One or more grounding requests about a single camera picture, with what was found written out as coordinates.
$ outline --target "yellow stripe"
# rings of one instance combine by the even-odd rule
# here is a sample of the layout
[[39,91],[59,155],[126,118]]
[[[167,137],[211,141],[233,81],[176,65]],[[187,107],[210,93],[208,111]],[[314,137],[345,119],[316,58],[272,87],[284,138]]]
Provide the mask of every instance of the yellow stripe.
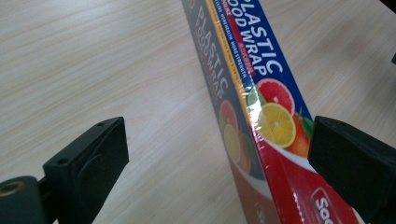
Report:
[[233,80],[233,84],[235,85],[237,95],[239,97],[239,101],[242,106],[242,111],[244,112],[247,123],[250,125],[250,119],[248,114],[248,105],[246,102],[246,92],[244,89],[244,85],[242,84],[241,77],[239,75],[238,69],[236,68],[235,61],[233,60],[233,54],[231,52],[230,46],[228,45],[227,38],[224,34],[223,28],[221,26],[219,15],[216,11],[215,5],[212,0],[206,0],[206,5],[209,10],[210,17],[212,18],[213,25],[215,26],[216,33],[219,37],[219,42],[221,45],[221,49],[223,51],[224,57],[226,59],[228,69],[231,73],[231,78]]

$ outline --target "screw hole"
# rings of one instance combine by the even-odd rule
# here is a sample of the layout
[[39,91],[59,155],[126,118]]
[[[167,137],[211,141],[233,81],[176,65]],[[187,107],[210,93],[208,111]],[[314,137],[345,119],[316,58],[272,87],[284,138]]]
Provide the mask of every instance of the screw hole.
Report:
[[67,159],[67,158],[63,158],[63,159],[58,160],[58,164],[59,164],[59,165],[66,164],[66,163],[68,163],[68,162],[69,162],[69,159]]
[[11,182],[0,188],[0,197],[6,197],[23,189],[24,183],[21,181]]

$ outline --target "tabletop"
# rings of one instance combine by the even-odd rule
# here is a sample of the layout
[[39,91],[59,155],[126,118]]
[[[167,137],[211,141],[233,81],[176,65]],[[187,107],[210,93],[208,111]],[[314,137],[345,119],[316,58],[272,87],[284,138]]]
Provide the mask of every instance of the tabletop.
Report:
[[[311,114],[396,147],[396,14],[261,0]],[[0,1],[0,182],[125,118],[129,164],[94,223],[245,223],[180,1]]]

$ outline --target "brand logo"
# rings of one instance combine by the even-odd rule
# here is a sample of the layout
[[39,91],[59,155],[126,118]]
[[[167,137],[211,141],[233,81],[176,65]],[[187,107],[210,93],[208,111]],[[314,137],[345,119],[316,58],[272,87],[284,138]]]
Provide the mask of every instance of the brand logo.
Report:
[[264,215],[264,207],[260,203],[255,203],[254,208],[256,209],[257,218],[260,224],[265,224],[265,215]]
[[318,188],[311,195],[311,203],[314,205],[315,214],[320,224],[341,223],[341,220],[335,212],[332,202],[323,188]]

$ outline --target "cardboard box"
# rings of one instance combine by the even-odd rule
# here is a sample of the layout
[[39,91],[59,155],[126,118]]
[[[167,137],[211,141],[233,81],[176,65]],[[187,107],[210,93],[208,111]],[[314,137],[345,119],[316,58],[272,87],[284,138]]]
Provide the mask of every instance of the cardboard box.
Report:
[[258,0],[182,0],[247,223],[358,223],[306,159],[312,118]]

